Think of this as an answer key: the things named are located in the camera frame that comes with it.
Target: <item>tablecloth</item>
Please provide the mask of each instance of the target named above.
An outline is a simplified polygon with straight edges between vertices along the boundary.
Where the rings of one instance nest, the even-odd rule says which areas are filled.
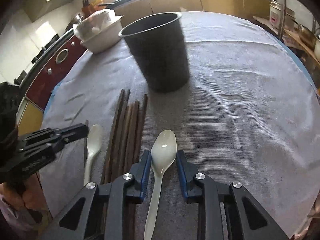
[[[320,108],[310,82],[281,45],[249,21],[209,12],[184,12],[181,25],[190,80],[176,92],[148,89],[124,40],[98,55],[86,51],[56,91],[42,128],[89,120],[103,127],[94,161],[99,182],[121,89],[130,102],[149,102],[141,152],[172,130],[178,149],[218,182],[239,180],[291,237],[320,189]],[[55,216],[83,186],[83,140],[67,145],[40,171]],[[153,188],[136,211],[143,239]],[[196,239],[197,205],[181,197],[176,165],[164,175],[153,239]]]

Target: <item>dark plastic tumbler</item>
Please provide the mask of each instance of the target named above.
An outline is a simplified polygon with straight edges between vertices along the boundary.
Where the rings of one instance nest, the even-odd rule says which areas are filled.
[[[158,13],[137,20],[119,33],[124,37],[148,86],[171,92],[189,79],[189,66],[181,13]]]

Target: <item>white plastic spoon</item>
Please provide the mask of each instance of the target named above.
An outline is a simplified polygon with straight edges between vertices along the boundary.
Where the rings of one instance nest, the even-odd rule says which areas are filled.
[[[87,138],[88,158],[84,168],[84,186],[90,182],[91,167],[94,157],[102,146],[102,128],[95,124],[91,127]]]
[[[165,130],[159,134],[151,149],[151,167],[155,176],[155,184],[149,206],[146,226],[144,228],[144,240],[151,240],[155,229],[158,205],[161,193],[162,178],[165,171],[176,159],[177,141],[173,131]]]

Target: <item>red cabinet panel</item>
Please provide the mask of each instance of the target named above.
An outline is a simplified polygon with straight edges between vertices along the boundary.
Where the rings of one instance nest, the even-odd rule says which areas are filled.
[[[29,87],[26,97],[44,110],[54,87],[69,73],[85,51],[80,40],[73,36],[44,65]]]

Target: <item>metal screw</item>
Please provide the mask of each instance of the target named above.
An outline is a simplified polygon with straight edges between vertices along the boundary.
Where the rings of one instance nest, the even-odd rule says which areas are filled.
[[[239,182],[239,181],[234,181],[234,182],[232,183],[232,185],[233,185],[233,187],[235,187],[235,188],[241,188],[241,187],[242,187],[242,183]]]
[[[96,187],[96,184],[94,182],[89,182],[87,185],[85,185],[87,189],[93,189]]]
[[[204,179],[205,178],[205,175],[203,173],[197,173],[196,174],[196,178],[197,179]]]
[[[133,177],[133,175],[130,173],[123,174],[123,176],[122,176],[122,178],[124,178],[125,180],[132,179],[132,177]]]

